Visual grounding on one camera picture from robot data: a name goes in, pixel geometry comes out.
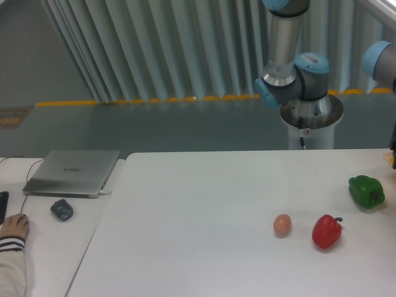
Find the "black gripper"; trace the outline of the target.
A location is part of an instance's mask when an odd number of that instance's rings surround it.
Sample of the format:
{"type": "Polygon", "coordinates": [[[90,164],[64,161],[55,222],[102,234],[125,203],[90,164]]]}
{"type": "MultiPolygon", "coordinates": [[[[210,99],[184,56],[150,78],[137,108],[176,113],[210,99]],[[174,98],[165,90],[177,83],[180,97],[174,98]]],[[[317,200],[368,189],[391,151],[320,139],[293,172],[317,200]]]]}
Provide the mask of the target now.
{"type": "Polygon", "coordinates": [[[395,161],[396,161],[396,123],[394,124],[394,128],[393,128],[392,135],[390,138],[389,149],[392,151],[391,156],[393,158],[393,160],[391,161],[391,165],[392,165],[392,168],[395,170],[396,169],[396,164],[395,164],[395,161]]]}

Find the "striped cream sleeve forearm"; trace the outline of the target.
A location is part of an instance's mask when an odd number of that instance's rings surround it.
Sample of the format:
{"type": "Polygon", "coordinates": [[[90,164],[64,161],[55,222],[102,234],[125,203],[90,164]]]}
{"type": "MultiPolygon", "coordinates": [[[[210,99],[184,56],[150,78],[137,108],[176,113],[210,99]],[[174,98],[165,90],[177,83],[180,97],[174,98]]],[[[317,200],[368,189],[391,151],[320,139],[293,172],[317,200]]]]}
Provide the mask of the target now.
{"type": "Polygon", "coordinates": [[[18,236],[1,238],[1,296],[24,296],[27,286],[25,240],[18,236]]]}

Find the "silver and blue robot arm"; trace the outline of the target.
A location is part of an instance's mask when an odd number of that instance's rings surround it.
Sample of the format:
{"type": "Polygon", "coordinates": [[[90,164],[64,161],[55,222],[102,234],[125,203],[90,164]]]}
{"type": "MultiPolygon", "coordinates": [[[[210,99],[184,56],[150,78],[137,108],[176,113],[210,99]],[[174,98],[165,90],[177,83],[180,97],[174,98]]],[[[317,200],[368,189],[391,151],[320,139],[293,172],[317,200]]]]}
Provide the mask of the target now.
{"type": "Polygon", "coordinates": [[[301,16],[309,1],[264,1],[271,14],[268,62],[256,79],[256,92],[271,107],[280,106],[290,126],[289,144],[304,149],[313,132],[315,149],[331,149],[334,126],[343,114],[338,98],[327,93],[329,62],[318,53],[296,54],[301,16]]]}

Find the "person's hand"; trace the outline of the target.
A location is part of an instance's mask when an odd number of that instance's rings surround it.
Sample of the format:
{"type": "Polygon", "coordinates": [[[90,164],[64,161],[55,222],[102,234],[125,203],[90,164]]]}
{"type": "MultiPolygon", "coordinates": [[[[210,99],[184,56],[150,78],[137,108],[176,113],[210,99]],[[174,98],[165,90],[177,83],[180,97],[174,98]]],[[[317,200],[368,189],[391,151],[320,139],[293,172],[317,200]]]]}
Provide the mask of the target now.
{"type": "Polygon", "coordinates": [[[1,226],[1,238],[20,238],[26,240],[30,229],[29,217],[26,214],[15,214],[7,217],[1,226]]]}

